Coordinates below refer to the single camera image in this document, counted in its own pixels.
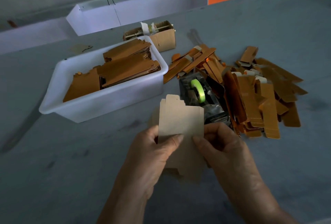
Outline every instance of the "fingernail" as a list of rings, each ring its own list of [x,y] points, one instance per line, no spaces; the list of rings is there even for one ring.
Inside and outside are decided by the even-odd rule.
[[[184,134],[177,134],[175,137],[178,139],[178,141],[181,143],[184,139]]]
[[[201,142],[201,138],[198,136],[193,136],[192,139],[195,144],[199,144]]]

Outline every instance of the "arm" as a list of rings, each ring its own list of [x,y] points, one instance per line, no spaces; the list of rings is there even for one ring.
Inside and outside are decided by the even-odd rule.
[[[131,144],[113,189],[97,220],[97,224],[141,224],[147,200],[153,193],[169,156],[183,141],[175,135],[156,144],[159,126],[139,134]]]
[[[194,137],[193,141],[247,223],[297,223],[279,207],[246,143],[229,127],[223,123],[205,125],[205,138]]]

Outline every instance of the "gray table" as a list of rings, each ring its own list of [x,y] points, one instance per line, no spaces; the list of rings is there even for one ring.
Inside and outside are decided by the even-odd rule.
[[[169,15],[177,48],[170,63],[196,42],[195,29],[227,63],[248,45],[258,56],[304,79],[299,97],[301,128],[280,124],[281,140],[247,140],[266,184],[300,222],[331,215],[331,0],[231,0]],[[77,43],[102,48],[120,42],[135,25],[89,34],[0,56],[0,144],[19,127],[43,95],[56,63]],[[166,94],[80,124],[54,113],[32,113],[35,124],[11,151],[0,155],[1,223],[93,223],[112,188],[135,134],[146,128]],[[240,223],[213,172],[200,185],[162,177],[149,200],[145,223]]]

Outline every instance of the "yellow tape roll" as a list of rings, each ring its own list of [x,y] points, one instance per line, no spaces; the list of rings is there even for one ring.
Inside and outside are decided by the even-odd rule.
[[[202,85],[197,79],[191,80],[191,88],[196,88],[198,91],[198,102],[199,103],[204,103],[206,100],[205,92],[204,89],[202,88]]]

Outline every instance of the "white plastic bin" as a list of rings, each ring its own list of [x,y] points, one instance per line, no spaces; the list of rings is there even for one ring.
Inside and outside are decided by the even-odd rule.
[[[152,59],[159,62],[160,71],[63,103],[75,73],[85,73],[97,65],[102,65],[104,52],[127,41],[62,60],[54,69],[39,111],[42,114],[54,112],[80,123],[163,93],[163,75],[168,71],[168,65],[148,36],[138,38],[152,44]]]

